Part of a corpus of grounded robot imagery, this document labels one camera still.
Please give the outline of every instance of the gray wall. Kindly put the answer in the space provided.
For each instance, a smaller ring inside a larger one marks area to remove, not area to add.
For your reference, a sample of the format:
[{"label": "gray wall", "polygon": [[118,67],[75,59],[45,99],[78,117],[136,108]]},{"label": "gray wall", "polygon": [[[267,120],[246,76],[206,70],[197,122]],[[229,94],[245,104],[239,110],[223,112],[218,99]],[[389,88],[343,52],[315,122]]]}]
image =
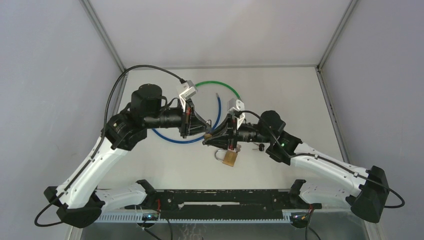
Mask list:
[{"label": "gray wall", "polygon": [[120,72],[77,0],[3,0],[0,33],[0,239],[63,239],[34,217],[94,145]]},{"label": "gray wall", "polygon": [[383,168],[406,200],[383,212],[390,240],[423,238],[423,10],[422,0],[361,1],[323,70],[351,161]]}]

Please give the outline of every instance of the blue hose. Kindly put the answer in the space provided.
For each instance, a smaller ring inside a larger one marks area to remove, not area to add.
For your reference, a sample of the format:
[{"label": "blue hose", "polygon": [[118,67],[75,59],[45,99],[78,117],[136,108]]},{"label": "blue hose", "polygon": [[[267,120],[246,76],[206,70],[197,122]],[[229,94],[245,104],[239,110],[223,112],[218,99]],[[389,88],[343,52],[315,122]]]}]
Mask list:
[{"label": "blue hose", "polygon": [[[215,129],[217,127],[217,125],[218,125],[218,123],[220,122],[220,119],[221,119],[221,98],[218,94],[216,94],[216,98],[218,99],[218,117],[216,118],[215,124],[213,125],[212,129]],[[156,130],[154,128],[152,130],[160,138],[162,138],[162,139],[164,139],[168,142],[174,143],[174,144],[191,144],[191,143],[195,143],[195,142],[198,142],[198,141],[203,139],[203,136],[201,136],[201,137],[198,137],[198,138],[192,139],[192,140],[179,141],[179,140],[174,140],[174,139],[168,138],[168,137],[160,134],[158,132],[158,130]]]}]

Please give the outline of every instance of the green hose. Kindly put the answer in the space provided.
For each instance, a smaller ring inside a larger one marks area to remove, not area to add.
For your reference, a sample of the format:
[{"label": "green hose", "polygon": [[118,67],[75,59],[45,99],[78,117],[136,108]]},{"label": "green hose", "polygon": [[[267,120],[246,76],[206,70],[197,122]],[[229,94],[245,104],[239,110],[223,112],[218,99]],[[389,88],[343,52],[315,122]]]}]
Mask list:
[{"label": "green hose", "polygon": [[219,84],[219,85],[222,85],[222,86],[228,88],[229,90],[231,90],[237,96],[237,98],[239,100],[242,100],[242,98],[240,97],[239,93],[234,88],[232,88],[230,85],[228,85],[226,83],[223,83],[221,81],[202,81],[202,82],[197,83],[196,84],[196,87],[199,87],[199,86],[202,86],[202,85],[205,85],[205,84]]}]

